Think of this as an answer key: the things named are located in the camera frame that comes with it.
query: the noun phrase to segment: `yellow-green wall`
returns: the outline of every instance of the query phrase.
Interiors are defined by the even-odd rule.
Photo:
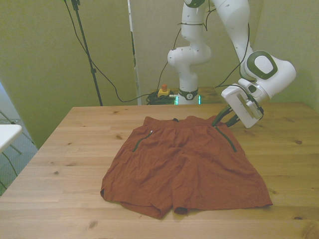
[[[319,4],[264,0],[256,49],[292,62],[296,79],[273,102],[304,102],[319,112]]]
[[[93,61],[123,100],[135,98],[127,0],[82,0],[79,8]],[[72,107],[99,105],[63,0],[0,0],[0,34],[0,81],[38,148]],[[103,104],[122,104],[113,86],[97,78]]]

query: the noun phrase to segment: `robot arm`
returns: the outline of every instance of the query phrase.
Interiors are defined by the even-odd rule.
[[[222,115],[233,110],[236,115],[228,126],[241,120],[249,128],[262,118],[260,106],[286,88],[295,79],[296,71],[288,61],[279,60],[265,51],[253,52],[248,39],[250,9],[247,0],[210,1],[215,5],[238,59],[242,62],[242,78],[238,84],[229,86],[222,92],[222,97],[229,104]],[[203,23],[203,12],[208,4],[206,0],[184,2],[182,20],[189,25],[182,25],[182,35],[190,41],[190,46],[170,51],[168,62],[179,73],[180,91],[185,89],[190,92],[197,89],[197,76],[190,72],[189,67],[207,62],[211,55],[209,47],[202,40],[203,27],[199,25]]]
[[[260,106],[286,88],[296,77],[293,65],[265,51],[253,52],[248,41],[247,0],[212,0],[241,63],[242,78],[222,92],[238,120],[250,128],[262,118]]]
[[[206,2],[206,4],[198,4],[197,8],[191,8],[184,3],[181,34],[190,42],[190,45],[171,50],[167,56],[169,64],[178,72],[179,104],[198,103],[198,77],[190,67],[204,64],[211,58],[210,48],[203,38],[204,14],[207,6]]]

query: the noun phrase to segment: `white table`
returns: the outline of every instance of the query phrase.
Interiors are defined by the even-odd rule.
[[[20,125],[0,124],[0,153],[10,146],[23,132]]]

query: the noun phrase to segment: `orange shorts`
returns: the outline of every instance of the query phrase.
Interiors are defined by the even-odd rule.
[[[146,117],[114,158],[101,196],[158,219],[172,207],[186,214],[272,205],[239,142],[224,123],[213,127],[214,119]]]

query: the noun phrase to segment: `wooden table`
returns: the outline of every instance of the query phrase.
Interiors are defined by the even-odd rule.
[[[145,116],[206,119],[224,106],[73,108],[0,198],[0,238],[319,238],[319,115],[302,103],[267,104],[255,126],[231,128],[273,206],[157,220],[102,199],[103,176]]]

